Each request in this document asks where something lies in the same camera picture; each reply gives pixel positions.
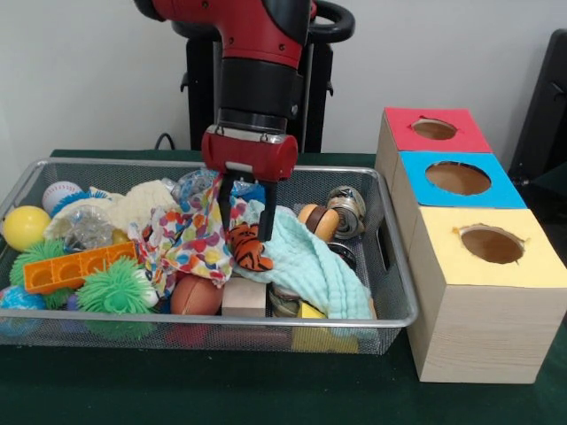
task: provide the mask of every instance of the green spiky ball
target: green spiky ball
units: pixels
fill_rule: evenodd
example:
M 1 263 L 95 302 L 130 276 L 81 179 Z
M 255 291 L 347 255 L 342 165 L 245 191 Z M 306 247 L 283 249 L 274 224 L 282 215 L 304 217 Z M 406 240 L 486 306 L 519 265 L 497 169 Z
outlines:
M 89 313 L 151 313 L 144 301 L 148 282 L 135 276 L 137 263 L 121 258 L 108 270 L 85 278 L 85 284 L 77 290 L 79 309 Z M 154 330 L 149 322 L 88 321 L 91 332 L 112 340 L 140 339 Z
M 46 259 L 55 259 L 56 257 L 63 257 L 64 255 L 65 249 L 62 239 L 34 243 L 14 260 L 12 270 L 10 271 L 10 285 L 24 286 L 24 266 L 26 264 L 45 261 Z M 43 299 L 48 309 L 57 310 L 67 303 L 67 300 L 72 294 L 73 290 L 62 288 L 52 294 L 44 295 Z

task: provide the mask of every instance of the orange building block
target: orange building block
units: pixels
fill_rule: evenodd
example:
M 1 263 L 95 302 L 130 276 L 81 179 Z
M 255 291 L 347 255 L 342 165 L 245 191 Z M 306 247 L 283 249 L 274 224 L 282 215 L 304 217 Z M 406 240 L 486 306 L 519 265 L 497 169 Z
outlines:
M 76 290 L 85 283 L 86 276 L 106 270 L 122 257 L 137 259 L 133 242 L 26 264 L 26 291 L 30 294 L 49 295 L 61 288 Z

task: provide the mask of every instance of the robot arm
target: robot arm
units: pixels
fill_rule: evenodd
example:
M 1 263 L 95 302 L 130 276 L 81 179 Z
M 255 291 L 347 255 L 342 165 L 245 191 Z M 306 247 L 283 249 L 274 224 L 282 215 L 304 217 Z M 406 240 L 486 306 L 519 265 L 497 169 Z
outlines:
M 293 116 L 297 74 L 312 15 L 311 0 L 135 0 L 145 16 L 211 24 L 222 36 L 221 101 L 217 123 L 203 136 L 207 167 L 225 174 L 219 195 L 225 229 L 236 178 L 260 182 L 266 209 L 259 239 L 269 240 L 276 184 L 290 178 L 298 158 L 285 134 Z

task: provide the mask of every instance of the metal basket rim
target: metal basket rim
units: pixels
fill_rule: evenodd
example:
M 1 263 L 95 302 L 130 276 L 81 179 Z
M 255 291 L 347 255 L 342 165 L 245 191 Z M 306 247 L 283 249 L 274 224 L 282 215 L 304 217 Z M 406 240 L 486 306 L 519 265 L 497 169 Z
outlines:
M 166 161 L 138 159 L 105 159 L 105 158 L 43 158 L 32 162 L 21 175 L 16 185 L 0 204 L 0 219 L 9 211 L 13 201 L 39 175 L 43 167 L 53 164 L 85 164 L 85 165 L 116 165 L 116 166 L 167 166 L 167 167 L 201 167 L 205 164 L 198 161 Z M 368 174 L 379 185 L 379 192 L 384 207 L 384 218 L 390 232 L 396 261 L 400 271 L 400 279 L 404 293 L 408 299 L 408 316 L 395 320 L 337 320 L 337 319 L 295 319 L 295 318 L 245 318 L 228 316 L 183 316 L 176 314 L 110 314 L 84 313 L 50 310 L 9 310 L 0 309 L 0 318 L 28 318 L 51 320 L 83 320 L 83 321 L 137 321 L 156 323 L 181 324 L 217 324 L 229 326 L 275 326 L 275 327 L 314 327 L 314 328 L 406 328 L 417 317 L 418 304 L 414 289 L 413 278 L 409 272 L 408 263 L 403 251 L 400 231 L 398 230 L 392 201 L 388 194 L 384 177 L 376 170 L 361 166 L 296 166 L 296 171 L 339 172 Z

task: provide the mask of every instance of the light blue towel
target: light blue towel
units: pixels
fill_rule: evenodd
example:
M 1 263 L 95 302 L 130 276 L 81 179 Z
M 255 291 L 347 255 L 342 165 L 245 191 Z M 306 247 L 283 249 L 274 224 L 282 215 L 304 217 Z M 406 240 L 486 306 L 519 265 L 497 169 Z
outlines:
M 257 223 L 263 209 L 264 204 L 251 201 L 245 221 Z M 345 261 L 296 217 L 276 209 L 272 239 L 264 245 L 263 255 L 274 260 L 274 269 L 256 273 L 237 267 L 243 277 L 292 290 L 329 319 L 372 319 L 369 290 Z

